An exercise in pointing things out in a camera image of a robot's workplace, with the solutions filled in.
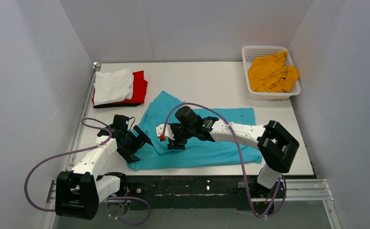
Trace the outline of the turquoise t shirt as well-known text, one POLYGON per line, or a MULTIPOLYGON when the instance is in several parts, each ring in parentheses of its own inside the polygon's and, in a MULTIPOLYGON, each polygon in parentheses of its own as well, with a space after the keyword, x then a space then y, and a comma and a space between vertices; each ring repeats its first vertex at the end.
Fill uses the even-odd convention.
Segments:
MULTIPOLYGON (((191 138, 185 150, 168 150, 167 142, 161 142, 156 135, 156 127, 163 124, 169 111, 182 103, 178 98, 162 91, 148 106, 137 125, 152 141, 153 146, 144 145, 135 156, 140 161, 127 163, 129 169, 150 170, 165 168, 191 168, 207 166, 226 166, 240 164, 236 143, 200 141, 191 138)), ((253 108, 213 108, 228 121, 255 125, 253 108)), ((262 162, 261 153, 248 146, 241 146, 244 163, 262 162)))

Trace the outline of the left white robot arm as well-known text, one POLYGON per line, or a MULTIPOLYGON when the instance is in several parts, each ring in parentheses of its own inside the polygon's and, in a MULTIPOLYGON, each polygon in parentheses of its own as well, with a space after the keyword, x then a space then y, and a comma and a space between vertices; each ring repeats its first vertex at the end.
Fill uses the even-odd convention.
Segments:
POLYGON ((91 220, 99 205, 108 198, 123 202, 132 199, 132 188, 126 175, 100 171, 113 154, 128 163, 138 162, 135 153, 151 139, 137 126, 129 126, 130 118, 115 115, 109 125, 99 128, 93 147, 71 170, 60 172, 56 180, 55 213, 58 216, 91 220))

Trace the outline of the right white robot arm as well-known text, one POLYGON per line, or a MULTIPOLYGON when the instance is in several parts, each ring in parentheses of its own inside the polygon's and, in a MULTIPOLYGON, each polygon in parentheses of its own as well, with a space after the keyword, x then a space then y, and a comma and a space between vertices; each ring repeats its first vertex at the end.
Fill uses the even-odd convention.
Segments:
POLYGON ((257 149, 265 162, 255 180, 261 189, 270 189, 282 174, 290 171, 299 142, 277 121, 266 125, 229 122, 219 114, 201 117, 188 105, 176 106, 178 123, 164 122, 156 127, 157 137, 168 140, 168 149, 185 149, 190 138, 200 141, 229 142, 257 149))

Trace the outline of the black folded t shirt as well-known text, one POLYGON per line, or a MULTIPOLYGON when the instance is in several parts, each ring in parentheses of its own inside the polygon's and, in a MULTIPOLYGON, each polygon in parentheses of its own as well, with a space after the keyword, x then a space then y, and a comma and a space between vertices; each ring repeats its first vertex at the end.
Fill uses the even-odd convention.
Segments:
POLYGON ((101 108, 113 108, 113 107, 137 107, 141 105, 140 103, 110 103, 110 104, 100 104, 94 105, 93 108, 101 109, 101 108))

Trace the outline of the red folded t shirt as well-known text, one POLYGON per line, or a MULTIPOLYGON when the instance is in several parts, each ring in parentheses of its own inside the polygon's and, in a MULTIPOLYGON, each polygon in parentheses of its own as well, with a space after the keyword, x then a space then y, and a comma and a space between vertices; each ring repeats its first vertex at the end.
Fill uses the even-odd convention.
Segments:
MULTIPOLYGON (((134 76, 134 88, 133 88, 133 96, 131 99, 125 99, 121 102, 113 102, 113 103, 140 103, 143 104, 145 102, 145 97, 147 93, 147 86, 148 81, 144 78, 144 71, 132 71, 134 76)), ((94 94, 95 89, 92 96, 92 104, 94 106, 94 94)))

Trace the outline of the white folded t shirt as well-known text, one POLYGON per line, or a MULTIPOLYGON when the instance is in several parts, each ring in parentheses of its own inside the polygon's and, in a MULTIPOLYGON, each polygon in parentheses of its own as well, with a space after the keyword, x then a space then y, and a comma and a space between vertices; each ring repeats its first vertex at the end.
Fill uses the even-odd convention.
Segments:
POLYGON ((121 102, 133 96, 134 76, 130 68, 95 74, 94 105, 121 102))

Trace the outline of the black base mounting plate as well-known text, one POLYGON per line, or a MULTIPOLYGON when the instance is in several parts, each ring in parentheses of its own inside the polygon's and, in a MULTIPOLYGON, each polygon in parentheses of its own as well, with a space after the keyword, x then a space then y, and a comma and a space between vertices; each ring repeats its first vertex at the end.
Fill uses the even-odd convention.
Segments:
POLYGON ((152 209, 250 210, 242 176, 127 175, 117 195, 144 199, 152 209))

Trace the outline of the yellow crumpled t shirt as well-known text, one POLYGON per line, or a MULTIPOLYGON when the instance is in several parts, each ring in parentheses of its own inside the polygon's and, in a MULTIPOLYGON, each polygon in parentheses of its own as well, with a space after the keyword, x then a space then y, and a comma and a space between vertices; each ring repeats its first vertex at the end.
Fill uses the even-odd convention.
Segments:
POLYGON ((257 57, 248 70, 252 91, 260 93, 289 93, 299 79, 298 69, 286 65, 288 51, 257 57))

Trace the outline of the white plastic basket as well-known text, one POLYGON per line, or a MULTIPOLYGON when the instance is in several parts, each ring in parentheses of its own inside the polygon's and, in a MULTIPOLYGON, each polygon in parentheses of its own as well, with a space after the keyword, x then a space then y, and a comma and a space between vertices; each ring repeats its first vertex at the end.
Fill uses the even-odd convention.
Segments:
MULTIPOLYGON (((248 80, 248 70, 251 67, 253 61, 257 57, 262 57, 266 55, 272 55, 277 52, 288 51, 285 47, 280 46, 245 46, 242 48, 242 59, 243 59, 243 68, 245 81, 247 84, 247 90, 252 95, 252 98, 255 100, 285 100, 291 96, 299 95, 301 92, 299 79, 293 87, 292 91, 289 93, 260 93, 254 92, 251 90, 248 80)), ((286 65, 294 66, 292 58, 289 54, 286 60, 286 65)))

